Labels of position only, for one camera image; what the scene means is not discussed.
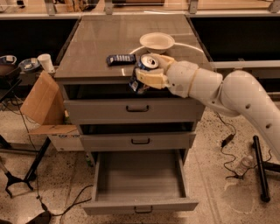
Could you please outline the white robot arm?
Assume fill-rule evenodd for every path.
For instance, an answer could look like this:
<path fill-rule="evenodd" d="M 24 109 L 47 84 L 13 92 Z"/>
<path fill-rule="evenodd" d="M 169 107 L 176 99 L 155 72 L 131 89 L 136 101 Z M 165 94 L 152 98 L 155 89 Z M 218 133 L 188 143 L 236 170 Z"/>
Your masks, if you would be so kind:
<path fill-rule="evenodd" d="M 138 66 L 136 79 L 151 88 L 168 88 L 176 96 L 191 97 L 225 116 L 244 116 L 280 159 L 280 110 L 258 80 L 242 70 L 227 76 L 189 61 L 149 53 Z"/>

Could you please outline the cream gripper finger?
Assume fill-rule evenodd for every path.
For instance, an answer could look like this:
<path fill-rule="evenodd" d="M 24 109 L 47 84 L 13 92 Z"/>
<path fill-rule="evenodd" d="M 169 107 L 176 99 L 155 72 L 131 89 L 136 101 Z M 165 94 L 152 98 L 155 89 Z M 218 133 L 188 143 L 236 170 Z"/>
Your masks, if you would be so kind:
<path fill-rule="evenodd" d="M 151 69 L 152 72 L 162 72 L 163 74 L 165 74 L 172 63 L 175 62 L 175 59 L 173 57 L 163 54 L 150 53 L 150 56 L 152 57 L 156 65 L 155 68 Z"/>
<path fill-rule="evenodd" d="M 164 69 L 154 69 L 146 71 L 140 68 L 136 69 L 136 78 L 143 84 L 156 89 L 167 88 L 169 86 L 168 78 L 164 74 Z"/>

